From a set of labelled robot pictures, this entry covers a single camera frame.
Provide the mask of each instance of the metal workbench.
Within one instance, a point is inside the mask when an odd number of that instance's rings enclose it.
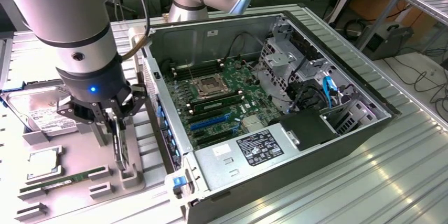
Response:
[[[254,8],[247,13],[275,10],[288,10],[296,15],[403,115],[348,157],[214,223],[448,223],[447,123],[412,97],[407,97],[404,89],[383,75],[368,58],[307,8],[284,5]],[[220,12],[211,14],[212,17],[224,15]],[[152,22],[160,23],[162,19],[154,19]],[[120,53],[130,48],[130,27],[142,25],[142,20],[112,25]],[[40,44],[32,33],[18,33],[12,48],[14,57],[26,57],[39,54]],[[130,71],[126,74],[132,78],[135,73]],[[2,140],[10,133],[0,147],[0,151],[6,151],[8,141],[20,141],[20,137],[14,132],[18,128],[11,120],[6,122],[2,117],[0,120],[0,125],[11,125],[0,132]],[[123,199],[54,218],[48,223],[183,222],[180,209],[170,204],[163,185],[166,170],[148,117],[138,114],[135,124],[147,189]],[[0,167],[6,165],[7,161],[0,163]]]
[[[372,28],[368,30],[367,33],[362,35],[359,40],[356,41],[356,47],[360,51],[363,51],[366,45],[368,44],[378,28],[383,24],[387,15],[390,15],[391,11],[396,7],[396,4],[400,0],[391,0],[384,11],[382,12],[379,18],[376,19]],[[407,1],[412,7],[419,8],[424,13],[427,13],[431,17],[434,17],[440,23],[443,23],[446,26],[448,26],[448,0],[404,0]],[[406,10],[400,16],[398,17],[398,20],[403,20],[403,17],[410,12],[411,8]]]

